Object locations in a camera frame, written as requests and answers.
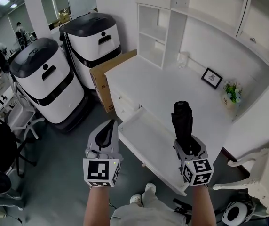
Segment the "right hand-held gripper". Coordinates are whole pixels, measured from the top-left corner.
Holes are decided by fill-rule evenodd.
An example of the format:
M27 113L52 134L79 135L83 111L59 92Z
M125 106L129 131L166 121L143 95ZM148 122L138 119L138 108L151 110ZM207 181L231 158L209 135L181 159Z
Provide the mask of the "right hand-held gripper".
M206 145L196 136L192 136L199 145L197 157L192 155L191 146L183 149L177 140L174 149L180 161L178 186L198 186L208 184L214 173L213 164L208 159Z

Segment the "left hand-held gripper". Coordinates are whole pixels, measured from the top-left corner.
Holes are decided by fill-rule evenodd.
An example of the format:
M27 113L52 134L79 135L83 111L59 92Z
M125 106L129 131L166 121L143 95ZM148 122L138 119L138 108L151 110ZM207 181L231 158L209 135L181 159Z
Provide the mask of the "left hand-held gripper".
M95 128L89 135L88 148L83 159L84 181L90 187L113 188L123 161L122 155L117 153L118 122L108 120Z

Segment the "black umbrella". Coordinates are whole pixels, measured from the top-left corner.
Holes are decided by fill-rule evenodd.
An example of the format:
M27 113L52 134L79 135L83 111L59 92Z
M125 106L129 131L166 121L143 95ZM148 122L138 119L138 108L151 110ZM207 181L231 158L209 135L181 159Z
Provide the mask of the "black umbrella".
M193 115L189 103L187 101L175 102L171 117L177 143L185 154L197 156L201 146L192 137Z

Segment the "white desk drawer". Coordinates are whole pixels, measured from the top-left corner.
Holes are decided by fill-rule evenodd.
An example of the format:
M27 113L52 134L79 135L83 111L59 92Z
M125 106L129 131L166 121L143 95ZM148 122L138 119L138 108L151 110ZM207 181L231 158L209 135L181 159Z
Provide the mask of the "white desk drawer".
M119 126L120 141L175 193L186 196L189 184L180 172L175 136L144 108Z

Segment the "person's left forearm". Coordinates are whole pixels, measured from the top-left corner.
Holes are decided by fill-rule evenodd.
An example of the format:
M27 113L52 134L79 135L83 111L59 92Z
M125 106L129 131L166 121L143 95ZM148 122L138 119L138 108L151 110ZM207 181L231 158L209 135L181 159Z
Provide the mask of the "person's left forearm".
M92 187L90 189L83 226L110 226L108 188Z

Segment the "person's right forearm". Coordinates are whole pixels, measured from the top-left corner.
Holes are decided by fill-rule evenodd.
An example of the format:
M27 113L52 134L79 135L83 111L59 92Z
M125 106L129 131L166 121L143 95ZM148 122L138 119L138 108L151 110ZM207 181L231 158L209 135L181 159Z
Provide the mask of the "person's right forearm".
M194 186L192 193L191 226L217 226L208 188L205 185Z

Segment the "white desk with hutch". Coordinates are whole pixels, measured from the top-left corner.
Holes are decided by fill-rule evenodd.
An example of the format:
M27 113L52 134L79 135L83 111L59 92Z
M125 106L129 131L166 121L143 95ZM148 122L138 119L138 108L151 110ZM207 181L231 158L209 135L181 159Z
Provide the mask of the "white desk with hutch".
M206 68L242 86L239 108L227 109L237 121L269 87L269 0L136 0L138 54L163 69L186 66L199 74Z

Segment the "person's white clog shoe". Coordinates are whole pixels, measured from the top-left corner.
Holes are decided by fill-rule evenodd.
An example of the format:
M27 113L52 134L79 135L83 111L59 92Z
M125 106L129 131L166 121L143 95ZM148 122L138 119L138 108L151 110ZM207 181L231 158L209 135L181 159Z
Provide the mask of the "person's white clog shoe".
M135 194L130 198L130 205L137 205L139 207L143 207L142 204L142 195L141 194Z
M145 187L145 191L151 191L153 192L154 194L156 193L156 186L153 184L153 183L147 183L146 184L146 187Z

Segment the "black floor stand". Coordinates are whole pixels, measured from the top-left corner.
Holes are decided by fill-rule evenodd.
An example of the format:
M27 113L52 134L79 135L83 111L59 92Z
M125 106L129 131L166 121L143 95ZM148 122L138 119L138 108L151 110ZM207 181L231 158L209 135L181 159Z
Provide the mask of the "black floor stand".
M185 223L188 225L192 219L192 206L176 198L173 199L173 202L176 205L174 212L185 216Z

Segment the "brown cardboard box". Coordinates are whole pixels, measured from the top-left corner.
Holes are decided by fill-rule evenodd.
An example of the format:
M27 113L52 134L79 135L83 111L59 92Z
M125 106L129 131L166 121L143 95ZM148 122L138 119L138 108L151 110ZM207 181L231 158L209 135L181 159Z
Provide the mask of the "brown cardboard box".
M107 113L114 109L114 104L110 95L110 89L105 73L136 55L137 50L134 49L90 69L90 75L95 86L95 90Z

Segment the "white and black service robot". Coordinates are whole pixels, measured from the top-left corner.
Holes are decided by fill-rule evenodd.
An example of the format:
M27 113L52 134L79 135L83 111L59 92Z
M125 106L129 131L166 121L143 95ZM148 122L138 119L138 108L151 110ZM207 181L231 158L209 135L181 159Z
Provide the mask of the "white and black service robot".
M116 20L104 13L88 13L59 28L69 65L83 86L94 90L90 69L122 53Z
M39 38L10 64L10 72L35 108L61 132L85 118L89 96L51 38Z

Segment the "potted flower plant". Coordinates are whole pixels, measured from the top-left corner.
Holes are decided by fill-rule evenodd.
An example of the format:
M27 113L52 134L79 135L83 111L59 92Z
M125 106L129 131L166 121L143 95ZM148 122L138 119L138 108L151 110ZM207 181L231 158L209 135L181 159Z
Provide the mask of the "potted flower plant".
M242 102L242 86L236 80L225 81L223 85L222 102L227 109L239 108Z

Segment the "person's grey trousers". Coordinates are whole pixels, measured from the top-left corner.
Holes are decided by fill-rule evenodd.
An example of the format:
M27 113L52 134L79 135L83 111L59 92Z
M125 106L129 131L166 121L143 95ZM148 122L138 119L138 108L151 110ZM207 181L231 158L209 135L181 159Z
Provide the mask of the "person's grey trousers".
M186 217L160 201L153 189L142 194L142 204L132 202L116 209L110 226L186 226Z

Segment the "round white and black device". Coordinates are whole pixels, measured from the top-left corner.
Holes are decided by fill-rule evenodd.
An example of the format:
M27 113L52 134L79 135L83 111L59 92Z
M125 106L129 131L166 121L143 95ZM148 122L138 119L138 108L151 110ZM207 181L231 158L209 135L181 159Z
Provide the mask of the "round white and black device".
M227 226L239 226L250 220L255 212L253 202L230 202L223 212L222 222Z

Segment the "white ornate chair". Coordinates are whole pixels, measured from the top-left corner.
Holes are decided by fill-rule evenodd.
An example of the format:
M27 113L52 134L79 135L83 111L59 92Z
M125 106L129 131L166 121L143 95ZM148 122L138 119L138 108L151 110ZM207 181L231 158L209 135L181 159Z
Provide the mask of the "white ornate chair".
M247 189L251 197L257 198L266 207L266 213L269 216L269 147L250 153L237 162L230 160L228 166L238 167L249 161L254 162L249 178L232 183L215 184L213 190Z

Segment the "white office chair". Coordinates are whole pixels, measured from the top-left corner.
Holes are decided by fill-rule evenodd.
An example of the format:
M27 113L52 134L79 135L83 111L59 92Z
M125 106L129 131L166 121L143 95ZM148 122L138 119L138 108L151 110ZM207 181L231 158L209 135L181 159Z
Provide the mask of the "white office chair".
M8 113L6 124L10 127L15 136L19 136L24 132L23 139L26 140L27 135L31 132L34 137L39 140L39 135L34 130L34 125L45 120L44 117L34 119L36 115L35 108L31 105L25 96L16 98L17 104Z

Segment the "clear glass jar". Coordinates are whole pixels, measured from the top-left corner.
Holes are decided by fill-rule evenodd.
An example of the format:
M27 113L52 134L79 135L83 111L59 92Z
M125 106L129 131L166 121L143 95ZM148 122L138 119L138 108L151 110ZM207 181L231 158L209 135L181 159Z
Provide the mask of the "clear glass jar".
M180 52L177 57L177 63L179 68L184 68L189 59L189 52Z

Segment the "black office chair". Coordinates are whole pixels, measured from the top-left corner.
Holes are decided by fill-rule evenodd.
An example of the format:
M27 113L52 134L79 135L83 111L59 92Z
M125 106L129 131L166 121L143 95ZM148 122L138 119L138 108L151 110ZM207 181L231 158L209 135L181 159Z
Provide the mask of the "black office chair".
M24 174L19 171L19 159L23 159L32 166L36 166L37 163L25 158L21 151L26 144L34 142L33 138L26 138L23 141L18 139L7 124L0 122L0 172L8 172L15 164L17 175L23 178Z

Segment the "white work table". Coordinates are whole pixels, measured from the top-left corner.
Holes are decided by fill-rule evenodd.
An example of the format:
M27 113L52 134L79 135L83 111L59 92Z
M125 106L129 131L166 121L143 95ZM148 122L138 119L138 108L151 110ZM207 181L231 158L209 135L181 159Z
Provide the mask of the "white work table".
M13 97L14 92L11 87L8 87L6 91L0 96L0 112L2 109L5 109L9 105L9 102Z

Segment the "black picture frame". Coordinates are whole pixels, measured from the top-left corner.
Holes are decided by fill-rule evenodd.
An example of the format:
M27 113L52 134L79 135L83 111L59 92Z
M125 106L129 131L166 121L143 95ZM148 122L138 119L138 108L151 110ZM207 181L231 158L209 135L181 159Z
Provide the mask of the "black picture frame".
M201 80L210 85L212 88L217 89L222 81L222 77L210 68L206 68Z

